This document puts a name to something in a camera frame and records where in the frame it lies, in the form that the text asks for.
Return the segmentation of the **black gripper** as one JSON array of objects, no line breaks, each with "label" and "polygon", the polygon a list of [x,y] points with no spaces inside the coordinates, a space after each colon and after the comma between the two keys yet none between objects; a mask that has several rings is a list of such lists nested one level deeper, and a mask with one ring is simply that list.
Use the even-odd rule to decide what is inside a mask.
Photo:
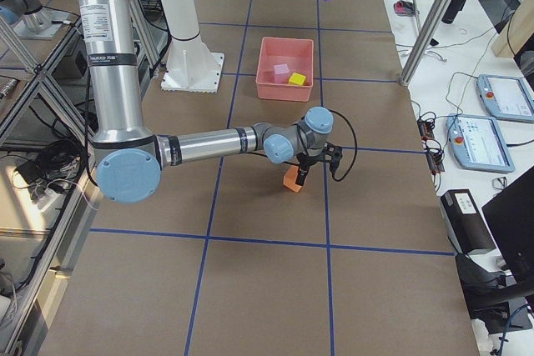
[{"label": "black gripper", "polygon": [[299,154],[298,162],[299,167],[297,168],[295,184],[304,185],[307,177],[307,169],[310,169],[312,166],[318,163],[318,159],[316,156],[310,156],[309,154]]}]

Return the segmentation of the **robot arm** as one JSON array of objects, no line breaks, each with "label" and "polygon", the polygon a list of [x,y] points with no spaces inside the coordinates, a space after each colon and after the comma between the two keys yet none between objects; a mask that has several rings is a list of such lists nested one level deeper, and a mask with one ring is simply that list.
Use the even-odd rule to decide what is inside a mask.
[{"label": "robot arm", "polygon": [[133,2],[78,0],[98,118],[93,149],[100,192],[118,203],[137,203],[154,194],[167,167],[255,151],[264,151],[275,164],[297,158],[297,181],[303,183],[310,166],[323,161],[330,149],[333,113],[313,107],[286,128],[256,123],[173,135],[170,128],[184,106],[169,93],[216,92],[224,55],[204,44],[194,0],[161,0],[169,30],[164,95],[145,107],[134,50]]}]

